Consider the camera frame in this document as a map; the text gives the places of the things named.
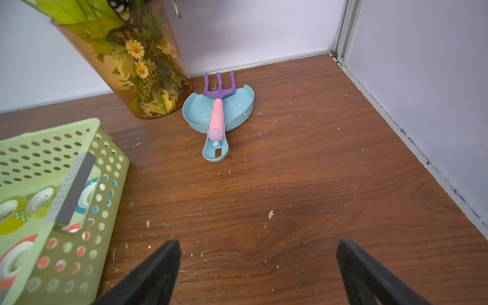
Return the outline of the blue tape roll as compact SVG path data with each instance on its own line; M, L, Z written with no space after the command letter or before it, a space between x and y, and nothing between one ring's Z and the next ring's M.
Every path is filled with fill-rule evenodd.
M75 208L75 211L74 213L75 214L80 214L80 215L85 215L86 214L86 210L88 209L88 207L90 206L90 202L93 198L93 195L94 195L94 191L95 191L95 188L97 186L97 182L98 182L98 178L94 178L94 179L91 179L89 180L86 184L85 184L85 187L80 195L80 198L78 200L78 204ZM103 181L108 181L108 177L105 177L103 176L102 177L102 180ZM111 181L111 185L113 187L117 186L117 183L115 180ZM110 190L109 191L109 196L112 197L114 195L114 191ZM110 200L106 200L105 202L105 205L107 207L110 207L111 206L111 201Z

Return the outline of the clear tape roll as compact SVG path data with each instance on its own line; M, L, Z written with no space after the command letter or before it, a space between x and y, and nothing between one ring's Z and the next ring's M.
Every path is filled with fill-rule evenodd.
M28 202L26 211L29 213L41 210L54 196L55 188L47 187L37 192Z

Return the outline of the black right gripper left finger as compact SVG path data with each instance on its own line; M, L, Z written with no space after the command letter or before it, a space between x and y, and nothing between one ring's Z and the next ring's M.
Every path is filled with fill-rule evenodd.
M94 304L169 304L181 257L178 240L165 242Z

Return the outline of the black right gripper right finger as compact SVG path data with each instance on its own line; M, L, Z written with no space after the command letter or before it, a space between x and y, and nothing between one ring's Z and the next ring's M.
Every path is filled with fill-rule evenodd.
M350 304L430 303L352 240L340 240L336 258Z

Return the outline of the yellow tape roll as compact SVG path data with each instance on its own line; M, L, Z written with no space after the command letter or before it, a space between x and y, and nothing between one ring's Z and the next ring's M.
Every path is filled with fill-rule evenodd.
M1 202L1 236L15 232L29 220L26 206L27 200L19 196Z

